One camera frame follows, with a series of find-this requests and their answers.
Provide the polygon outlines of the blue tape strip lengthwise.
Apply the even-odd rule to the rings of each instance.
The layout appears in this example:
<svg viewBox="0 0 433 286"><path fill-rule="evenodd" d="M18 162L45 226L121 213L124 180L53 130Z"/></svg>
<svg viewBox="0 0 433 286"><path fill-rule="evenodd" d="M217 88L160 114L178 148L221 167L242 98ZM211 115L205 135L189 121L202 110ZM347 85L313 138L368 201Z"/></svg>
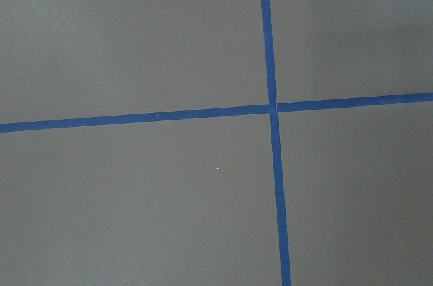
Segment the blue tape strip lengthwise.
<svg viewBox="0 0 433 286"><path fill-rule="evenodd" d="M277 109L277 81L275 71L275 55L273 48L271 0L260 0L260 3L262 12L265 66L267 76L267 95L271 133L275 203L277 214L277 231L279 241L279 258L281 266L281 283L283 285L290 286L292 284L292 280L290 270L290 253L288 226L286 218L286 198L284 190L283 163L281 154L281 134L279 127L279 112Z"/></svg>

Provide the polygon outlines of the blue tape strip crosswise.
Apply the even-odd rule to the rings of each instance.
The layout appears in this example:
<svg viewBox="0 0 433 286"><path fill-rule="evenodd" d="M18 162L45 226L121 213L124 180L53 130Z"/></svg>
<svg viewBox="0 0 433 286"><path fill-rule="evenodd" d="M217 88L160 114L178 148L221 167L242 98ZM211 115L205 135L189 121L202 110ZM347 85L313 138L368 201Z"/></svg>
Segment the blue tape strip crosswise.
<svg viewBox="0 0 433 286"><path fill-rule="evenodd" d="M421 103L432 101L432 93L409 93L402 95L383 95L373 97L354 97L344 99L326 99L317 101L297 101L278 103L276 112L304 112L310 110L328 110L356 108L377 105L403 103ZM151 112L141 114L124 114L115 116L96 116L84 118L65 118L56 120L37 120L30 122L2 123L2 133L14 133L33 130L52 130L61 128L80 128L88 126L109 126L117 124L135 124L144 122L162 122L171 120L190 120L199 118L216 118L230 116L247 116L269 114L269 105L243 105L223 108L206 108L196 110L178 110L169 112Z"/></svg>

